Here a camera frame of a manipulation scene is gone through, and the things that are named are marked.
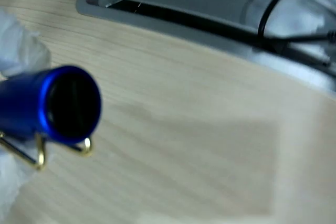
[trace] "light wood grain surface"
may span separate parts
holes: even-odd
[[[336,150],[334,99],[287,76],[188,41],[82,16],[75,0],[0,5],[40,31],[54,66],[90,71],[104,102],[94,156],[55,148],[49,168],[22,189],[7,224],[229,223],[269,216],[278,181],[288,183],[293,173],[279,159],[292,161],[301,142],[318,140],[328,148],[310,161],[314,167]],[[314,185],[325,188],[336,177],[329,174]],[[334,198],[335,190],[328,195]]]

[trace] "white cloth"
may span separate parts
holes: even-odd
[[[50,68],[50,51],[19,21],[0,8],[0,73],[11,77],[22,72]],[[25,152],[34,154],[32,146],[22,145]],[[0,222],[4,220],[20,187],[34,171],[0,147]]]

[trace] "desk surface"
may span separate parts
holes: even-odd
[[[269,215],[279,145],[336,148],[336,103],[224,52],[79,15],[75,0],[0,0],[54,65],[97,79],[103,116],[90,158],[55,147],[6,223],[225,223]]]

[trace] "blue cylinder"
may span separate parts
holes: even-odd
[[[36,132],[74,145],[95,130],[101,112],[97,84],[89,73],[62,66],[0,82],[0,131],[22,139]]]

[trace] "gold wire stand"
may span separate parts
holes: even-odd
[[[47,164],[47,150],[46,150],[46,139],[41,136],[39,133],[35,133],[35,142],[37,148],[37,157],[34,159],[30,157],[28,154],[24,153],[23,151],[16,148],[13,144],[9,143],[5,140],[5,133],[0,132],[0,146],[2,146],[5,150],[13,154],[14,156],[18,157],[26,164],[34,168],[35,170],[43,170]],[[65,149],[72,151],[80,156],[89,156],[92,153],[92,139],[87,137],[84,141],[77,145],[65,145],[59,144],[58,145],[64,147]]]

